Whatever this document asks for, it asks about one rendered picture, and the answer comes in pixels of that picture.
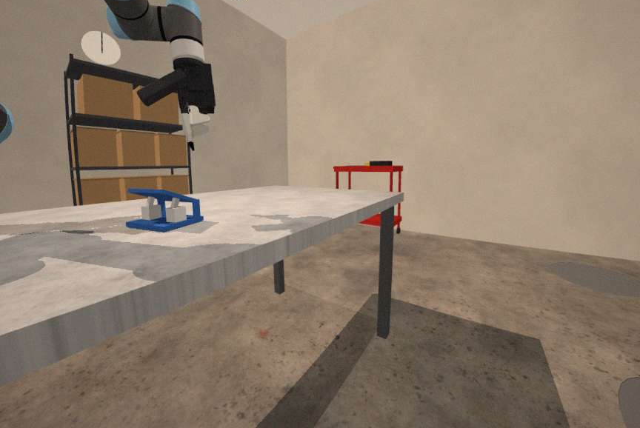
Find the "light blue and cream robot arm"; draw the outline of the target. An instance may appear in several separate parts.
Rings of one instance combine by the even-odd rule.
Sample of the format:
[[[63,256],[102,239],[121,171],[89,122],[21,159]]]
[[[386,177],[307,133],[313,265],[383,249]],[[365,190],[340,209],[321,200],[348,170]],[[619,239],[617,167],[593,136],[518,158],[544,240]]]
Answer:
[[[150,5],[148,0],[104,0],[107,20],[113,34],[132,41],[169,41],[172,62],[177,58],[196,58],[204,63],[201,16],[192,0],[167,0],[166,7]],[[162,26],[163,25],[163,26]],[[177,90],[187,79],[179,68],[137,90],[146,105]]]

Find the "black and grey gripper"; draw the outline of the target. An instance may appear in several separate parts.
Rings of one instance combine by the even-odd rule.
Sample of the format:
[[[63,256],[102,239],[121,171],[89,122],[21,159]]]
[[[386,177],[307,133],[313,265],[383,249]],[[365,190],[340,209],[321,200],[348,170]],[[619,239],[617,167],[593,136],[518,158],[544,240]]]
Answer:
[[[196,58],[182,57],[173,61],[173,69],[179,68],[187,75],[187,79],[176,85],[183,133],[190,148],[195,151],[193,137],[209,131],[204,123],[209,122],[210,117],[205,114],[214,113],[216,105],[211,64],[205,64]]]

